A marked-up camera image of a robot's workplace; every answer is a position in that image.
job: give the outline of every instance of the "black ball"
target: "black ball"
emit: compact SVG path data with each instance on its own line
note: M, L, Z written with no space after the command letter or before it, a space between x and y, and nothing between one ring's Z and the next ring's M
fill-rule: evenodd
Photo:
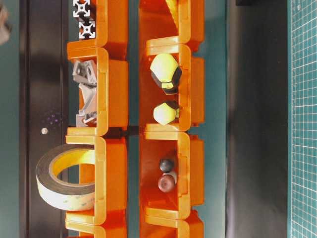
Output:
M159 163L159 168L163 173L169 173L174 168L174 162L169 159L163 159Z

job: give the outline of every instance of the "black and yellow knob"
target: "black and yellow knob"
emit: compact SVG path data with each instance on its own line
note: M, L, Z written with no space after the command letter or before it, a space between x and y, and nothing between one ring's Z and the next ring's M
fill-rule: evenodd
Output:
M175 101L167 101L153 111L154 119L161 125L167 125L179 118L179 105Z
M165 94L177 93L182 70L171 54L155 56L150 69L152 78Z

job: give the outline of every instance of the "gray object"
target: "gray object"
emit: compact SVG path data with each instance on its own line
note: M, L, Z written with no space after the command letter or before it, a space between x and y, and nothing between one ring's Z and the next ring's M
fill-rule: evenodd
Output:
M86 123L97 118L97 88L80 83L79 88L84 98L84 107L76 115L76 126L85 127Z
M73 6L76 7L76 10L73 11L73 17L78 18L79 21L84 21L85 18L93 20L90 11L90 0L85 0L84 3L79 0L73 0Z
M80 62L76 61L73 69L73 79L77 83L87 84L96 87L97 85L97 66L93 60Z
M96 37L96 22L95 21L89 21L88 23L85 23L83 21L78 22L79 28L83 29L83 32L79 32L79 39L94 39Z
M170 173L174 168L174 162L169 159L162 159L159 168L163 173Z
M6 21L7 16L8 12L5 6L2 3L0 3L0 45L7 42L11 34L12 27Z

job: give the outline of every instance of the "black panel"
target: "black panel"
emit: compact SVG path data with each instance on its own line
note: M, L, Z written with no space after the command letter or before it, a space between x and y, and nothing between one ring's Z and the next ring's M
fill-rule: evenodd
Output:
M227 238L287 233L287 0L228 1Z
M63 0L20 1L21 238L66 237L64 213L39 196L35 167L64 143L68 126L67 8Z
M253 0L236 0L236 5L237 6L249 6Z

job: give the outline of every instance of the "grid line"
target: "grid line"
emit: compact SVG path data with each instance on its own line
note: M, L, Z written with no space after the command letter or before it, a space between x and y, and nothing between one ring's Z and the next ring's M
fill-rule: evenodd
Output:
M317 238L317 0L291 0L292 238Z

